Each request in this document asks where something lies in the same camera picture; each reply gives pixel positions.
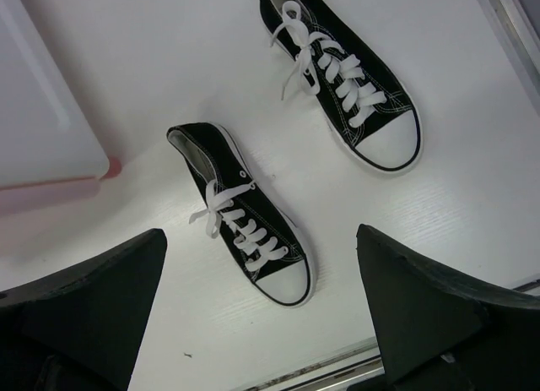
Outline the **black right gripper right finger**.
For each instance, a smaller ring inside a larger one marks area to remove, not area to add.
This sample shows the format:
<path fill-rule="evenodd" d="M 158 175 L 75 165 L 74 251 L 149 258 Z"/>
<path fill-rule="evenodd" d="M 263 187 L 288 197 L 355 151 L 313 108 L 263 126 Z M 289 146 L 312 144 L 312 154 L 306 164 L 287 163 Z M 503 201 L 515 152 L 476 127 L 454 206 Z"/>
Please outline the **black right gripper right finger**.
<path fill-rule="evenodd" d="M 359 272 L 392 390 L 537 390 L 539 299 L 476 279 L 369 225 Z"/>

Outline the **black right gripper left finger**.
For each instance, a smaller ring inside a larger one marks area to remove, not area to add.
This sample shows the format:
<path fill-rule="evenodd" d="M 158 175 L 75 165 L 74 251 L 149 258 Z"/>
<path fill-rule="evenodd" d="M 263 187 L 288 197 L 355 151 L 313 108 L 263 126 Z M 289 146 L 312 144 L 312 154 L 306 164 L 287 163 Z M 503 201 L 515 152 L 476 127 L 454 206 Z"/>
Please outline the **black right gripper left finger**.
<path fill-rule="evenodd" d="M 151 229 L 1 292 L 3 390 L 126 390 L 162 274 Z"/>

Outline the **black canvas sneaker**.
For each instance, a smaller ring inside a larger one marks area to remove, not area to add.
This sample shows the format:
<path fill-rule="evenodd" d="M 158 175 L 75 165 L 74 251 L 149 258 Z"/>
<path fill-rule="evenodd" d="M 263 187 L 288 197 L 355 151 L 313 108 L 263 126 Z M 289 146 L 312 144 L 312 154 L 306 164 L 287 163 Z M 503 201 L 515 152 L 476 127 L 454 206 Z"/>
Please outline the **black canvas sneaker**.
<path fill-rule="evenodd" d="M 259 0 L 262 21 L 294 60 L 291 78 L 313 95 L 338 142 L 357 161 L 404 173 L 419 160 L 423 129 L 403 83 L 323 0 Z"/>
<path fill-rule="evenodd" d="M 239 145 L 222 126 L 195 122 L 167 131 L 205 207 L 206 234 L 222 238 L 244 276 L 282 307 L 306 304 L 316 288 L 316 260 L 300 228 L 266 195 Z"/>

